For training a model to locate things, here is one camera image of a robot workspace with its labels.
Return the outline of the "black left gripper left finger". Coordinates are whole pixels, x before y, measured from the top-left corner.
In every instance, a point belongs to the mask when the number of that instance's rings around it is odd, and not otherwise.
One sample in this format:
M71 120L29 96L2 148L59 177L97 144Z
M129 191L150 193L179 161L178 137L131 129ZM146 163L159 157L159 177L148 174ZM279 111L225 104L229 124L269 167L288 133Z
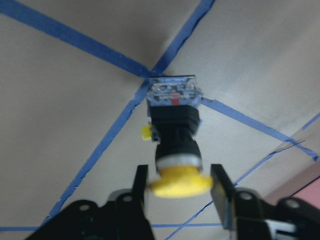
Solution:
M132 187L110 194L105 204L107 240L153 240L145 215L148 166L138 165Z

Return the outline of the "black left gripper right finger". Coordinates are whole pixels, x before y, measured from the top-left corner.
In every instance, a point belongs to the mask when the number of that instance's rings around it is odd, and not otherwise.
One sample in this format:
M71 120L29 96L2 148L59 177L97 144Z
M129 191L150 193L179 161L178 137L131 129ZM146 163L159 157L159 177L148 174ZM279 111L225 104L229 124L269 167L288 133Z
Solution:
M273 207L249 188L235 187L221 164L212 164L210 190L222 226L231 240L271 240L266 222Z

